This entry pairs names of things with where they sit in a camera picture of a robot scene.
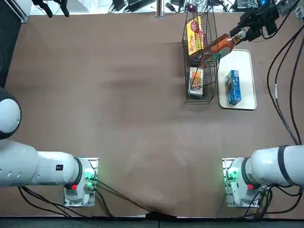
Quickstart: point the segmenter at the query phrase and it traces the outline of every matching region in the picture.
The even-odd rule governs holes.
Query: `food package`
[[[228,101],[230,105],[236,105],[241,101],[241,90],[237,70],[231,70],[227,75]]]
[[[191,58],[199,54],[204,48],[205,39],[203,35],[200,16],[187,23],[188,53]]]
[[[201,98],[203,96],[203,68],[190,67],[189,96]]]

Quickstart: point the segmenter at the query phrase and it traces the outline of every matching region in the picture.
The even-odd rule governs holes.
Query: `white tray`
[[[236,105],[228,102],[226,76],[231,70],[237,70],[241,101]],[[256,89],[253,79],[251,56],[248,50],[233,49],[220,60],[218,68],[218,98],[219,106],[227,109],[255,110],[257,107]]]

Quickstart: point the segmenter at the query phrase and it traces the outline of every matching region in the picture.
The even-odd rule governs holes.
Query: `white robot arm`
[[[265,186],[304,186],[304,145],[280,146],[256,150],[249,158],[236,158],[227,168],[227,194],[233,196],[232,207],[258,207]]]
[[[85,187],[92,186],[96,172],[88,159],[7,140],[20,121],[16,99],[0,88],[0,186],[64,185],[67,206],[93,206],[95,196]]]

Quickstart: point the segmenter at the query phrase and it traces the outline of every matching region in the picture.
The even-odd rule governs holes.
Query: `yellow package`
[[[188,52],[193,57],[204,48],[203,30],[201,29],[201,18],[197,16],[187,24]]]

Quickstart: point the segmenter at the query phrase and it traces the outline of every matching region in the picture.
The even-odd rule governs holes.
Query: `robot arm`
[[[16,99],[0,88],[0,186],[64,185],[67,206],[93,206],[95,195],[85,188],[92,186],[89,177],[96,178],[90,161],[7,140],[20,121]]]
[[[304,145],[280,146],[255,151],[249,158],[236,158],[227,170],[227,194],[233,206],[258,207],[254,197],[269,185],[304,186]]]
[[[241,41],[248,40],[249,42],[262,36],[262,28],[265,27],[267,35],[271,36],[278,31],[276,27],[276,20],[279,16],[289,14],[290,10],[295,8],[299,0],[281,0],[266,2],[257,11],[245,12],[240,17],[240,22],[235,28],[230,31],[233,37],[241,29],[248,27],[246,37]]]

